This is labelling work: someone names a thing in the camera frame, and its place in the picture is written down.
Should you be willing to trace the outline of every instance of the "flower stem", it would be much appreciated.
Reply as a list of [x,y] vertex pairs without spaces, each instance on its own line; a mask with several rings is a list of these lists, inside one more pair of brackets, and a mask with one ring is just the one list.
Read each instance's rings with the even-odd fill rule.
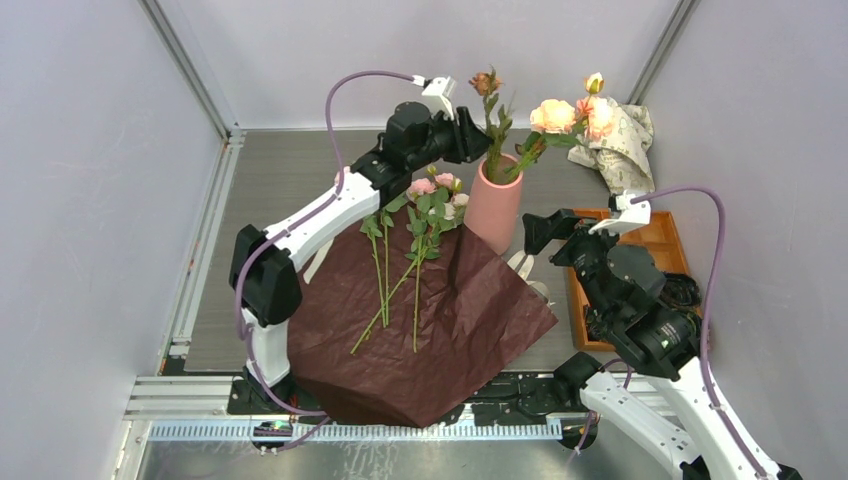
[[380,313],[383,316],[383,328],[386,327],[386,299],[385,293],[383,291],[383,279],[380,275],[380,257],[377,256],[377,240],[372,236],[371,237],[371,249],[374,251],[374,264],[377,266],[377,290],[380,292]]
[[418,237],[418,259],[415,261],[415,315],[412,320],[412,351],[418,353],[418,297],[421,292],[421,262],[426,256],[424,243],[421,241],[424,237]]
[[[385,250],[386,257],[386,271],[383,272],[385,275],[383,279],[385,280],[385,292],[389,293],[389,226],[386,225],[386,222],[383,221],[383,249]],[[389,302],[383,300],[385,302],[385,306],[383,307],[385,313],[383,314],[383,327],[389,326]]]
[[[406,279],[409,277],[409,274],[412,273],[412,269],[415,268],[416,263],[418,262],[415,261],[409,265],[409,268],[407,268],[406,272],[404,272],[404,274],[400,277],[398,283],[395,284],[395,288],[393,288],[392,291],[388,295],[386,295],[386,302],[392,299],[392,297],[395,295],[395,292],[397,292],[397,289],[400,288],[401,284],[406,281]],[[371,328],[374,326],[375,323],[377,323],[377,319],[380,318],[380,313],[382,311],[383,310],[380,309],[380,311],[374,314],[374,317],[371,319],[371,322],[368,323],[367,327],[365,327],[365,331],[362,332],[362,335],[359,336],[359,340],[356,342],[356,345],[354,345],[353,348],[350,350],[351,355],[355,354],[356,349],[359,348],[359,345],[362,343],[362,341],[368,338],[368,334],[371,333]]]

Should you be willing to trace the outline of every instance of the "floral wrapping paper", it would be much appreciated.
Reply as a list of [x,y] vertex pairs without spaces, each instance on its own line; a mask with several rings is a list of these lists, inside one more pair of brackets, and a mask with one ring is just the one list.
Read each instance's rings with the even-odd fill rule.
[[588,148],[572,148],[568,159],[598,170],[613,194],[621,194],[624,190],[653,192],[648,149],[654,139],[654,124],[648,109],[619,105],[611,98],[608,102],[613,107],[612,133],[600,141],[590,141]]

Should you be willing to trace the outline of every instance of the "flower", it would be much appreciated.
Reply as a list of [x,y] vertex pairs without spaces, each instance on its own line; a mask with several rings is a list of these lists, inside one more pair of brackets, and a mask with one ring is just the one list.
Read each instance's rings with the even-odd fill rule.
[[468,195],[464,193],[457,193],[451,198],[451,203],[454,207],[464,207],[468,205]]
[[436,179],[436,184],[449,189],[453,189],[456,180],[456,177],[452,173],[440,173],[434,178]]
[[589,126],[586,128],[586,137],[598,141],[601,137],[612,133],[613,111],[604,98],[592,98],[589,102]]
[[433,182],[427,180],[426,178],[421,178],[412,182],[412,184],[406,190],[406,196],[410,200],[415,201],[415,199],[420,197],[421,195],[427,195],[435,191],[436,185],[434,185]]
[[490,92],[489,88],[491,88],[491,81],[491,75],[486,72],[480,72],[477,75],[474,75],[474,77],[468,81],[468,84],[474,87],[474,90],[477,90],[477,93],[480,94],[480,96],[483,96],[495,93],[499,88],[501,88],[501,85],[503,85],[501,79],[495,77],[495,88],[493,88]]
[[574,107],[565,100],[545,100],[530,112],[530,124],[536,132],[568,133],[574,121]]
[[592,95],[597,95],[604,89],[604,77],[601,72],[596,72],[585,79],[586,91]]
[[592,111],[592,103],[594,102],[596,97],[586,97],[577,100],[577,117],[584,117],[589,115],[589,112]]

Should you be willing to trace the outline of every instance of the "wooden tray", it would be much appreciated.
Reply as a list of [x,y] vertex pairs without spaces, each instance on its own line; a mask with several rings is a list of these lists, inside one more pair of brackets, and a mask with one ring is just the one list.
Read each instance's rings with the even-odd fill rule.
[[[577,215],[593,217],[599,220],[609,218],[606,209],[577,209]],[[654,257],[656,266],[663,272],[685,273],[689,275],[689,266],[677,236],[677,228],[671,212],[651,213],[651,223],[638,230],[625,234],[619,240],[620,244],[641,245],[648,249]],[[614,352],[615,348],[606,342],[589,339],[586,319],[583,310],[589,304],[583,288],[577,281],[573,268],[568,268],[568,287],[571,292],[571,321],[574,323],[574,346],[582,351]]]

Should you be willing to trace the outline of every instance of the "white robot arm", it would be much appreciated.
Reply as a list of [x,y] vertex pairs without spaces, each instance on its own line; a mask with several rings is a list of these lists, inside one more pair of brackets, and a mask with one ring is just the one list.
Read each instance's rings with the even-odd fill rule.
[[604,325],[605,340],[625,363],[646,376],[685,431],[630,395],[588,354],[578,353],[557,368],[555,381],[563,383],[572,404],[614,422],[665,465],[674,479],[800,479],[797,471],[778,465],[759,447],[710,375],[720,408],[766,476],[754,469],[707,394],[699,358],[700,332],[659,300],[665,277],[654,267],[648,251],[617,245],[620,235],[650,223],[648,202],[632,203],[639,196],[639,192],[625,191],[613,197],[613,218],[597,223],[571,210],[547,218],[525,215],[525,251],[535,255],[550,240],[565,240],[551,261],[575,269],[592,314]]
[[[290,370],[286,320],[302,298],[297,272],[304,263],[344,229],[403,194],[416,170],[440,158],[451,163],[473,162],[491,144],[466,108],[454,110],[451,105],[453,79],[416,76],[413,84],[424,89],[421,102],[406,102],[395,109],[386,131],[378,135],[377,145],[345,174],[341,191],[329,189],[296,214],[262,231],[248,225],[236,238],[230,283],[235,288],[239,277],[245,276],[242,314],[252,328],[254,360],[269,387]],[[290,230],[243,271],[254,251]],[[254,363],[249,361],[246,366],[256,378]]]

